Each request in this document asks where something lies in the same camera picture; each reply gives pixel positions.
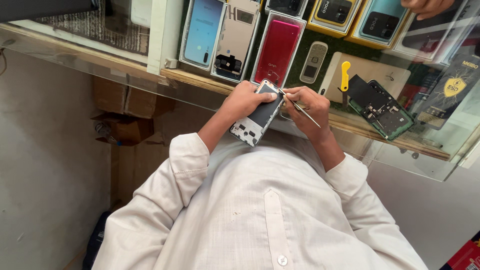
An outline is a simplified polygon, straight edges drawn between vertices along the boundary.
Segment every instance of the tweezers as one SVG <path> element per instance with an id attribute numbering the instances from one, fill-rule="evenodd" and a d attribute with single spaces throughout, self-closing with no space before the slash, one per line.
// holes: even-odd
<path id="1" fill-rule="evenodd" d="M 280 89 L 280 88 L 278 89 L 278 91 L 280 91 L 280 93 L 281 93 L 282 95 L 284 95 L 284 96 L 287 95 L 287 94 L 286 94 L 282 89 Z M 298 104 L 297 104 L 296 102 L 294 102 L 293 100 L 290 100 L 290 101 L 293 103 L 293 105 L 294 105 L 298 110 L 302 111 L 308 118 L 310 118 L 310 120 L 312 120 L 312 121 L 315 123 L 315 125 L 317 125 L 319 128 L 321 128 L 321 126 L 320 126 L 317 122 L 315 122 L 315 120 L 314 120 L 310 115 L 308 115 L 308 113 L 307 113 L 306 111 L 304 111 L 304 110 L 300 107 L 300 105 L 298 105 Z"/>

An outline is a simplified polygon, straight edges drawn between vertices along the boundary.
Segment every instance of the white shirt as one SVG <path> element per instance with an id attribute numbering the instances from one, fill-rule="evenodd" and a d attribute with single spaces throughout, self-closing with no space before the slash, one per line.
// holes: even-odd
<path id="1" fill-rule="evenodd" d="M 210 156 L 197 134 L 174 138 L 108 218 L 93 269 L 427 269 L 365 165 L 347 155 L 325 174 L 292 140 L 251 149 L 229 135 Z"/>

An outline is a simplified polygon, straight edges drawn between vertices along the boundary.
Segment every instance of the forearm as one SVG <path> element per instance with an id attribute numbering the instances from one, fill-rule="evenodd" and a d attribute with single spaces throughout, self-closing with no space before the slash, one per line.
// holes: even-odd
<path id="1" fill-rule="evenodd" d="M 207 146 L 210 154 L 217 146 L 223 134 L 233 125 L 235 121 L 220 110 L 198 132 L 198 136 Z"/>
<path id="2" fill-rule="evenodd" d="M 310 142 L 320 157 L 325 172 L 328 172 L 345 159 L 345 154 L 330 130 L 322 137 L 311 138 Z"/>

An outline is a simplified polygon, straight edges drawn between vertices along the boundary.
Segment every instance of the white wall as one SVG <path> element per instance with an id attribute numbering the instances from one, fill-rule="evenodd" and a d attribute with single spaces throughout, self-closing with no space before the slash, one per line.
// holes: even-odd
<path id="1" fill-rule="evenodd" d="M 430 270 L 480 231 L 480 160 L 443 183 L 373 162 L 368 183 Z"/>
<path id="2" fill-rule="evenodd" d="M 7 49 L 5 55 L 0 268 L 62 269 L 109 207 L 109 147 L 94 140 L 91 76 Z"/>

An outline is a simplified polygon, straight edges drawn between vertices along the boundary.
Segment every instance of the poco logo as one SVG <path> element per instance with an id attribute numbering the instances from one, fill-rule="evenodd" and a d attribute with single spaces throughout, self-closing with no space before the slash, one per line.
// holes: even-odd
<path id="1" fill-rule="evenodd" d="M 475 65 L 474 63 L 470 63 L 470 62 L 467 62 L 467 61 L 463 61 L 463 63 L 465 66 L 467 67 L 471 67 L 471 68 L 474 68 L 474 69 L 478 69 L 478 65 Z"/>
<path id="2" fill-rule="evenodd" d="M 330 4 L 330 2 L 326 1 L 324 5 L 324 9 L 322 9 L 322 13 L 325 13 L 327 11 L 328 4 Z"/>
<path id="3" fill-rule="evenodd" d="M 370 30 L 373 30 L 375 28 L 375 24 L 377 23 L 377 18 L 373 18 L 373 22 L 372 24 L 370 25 Z"/>

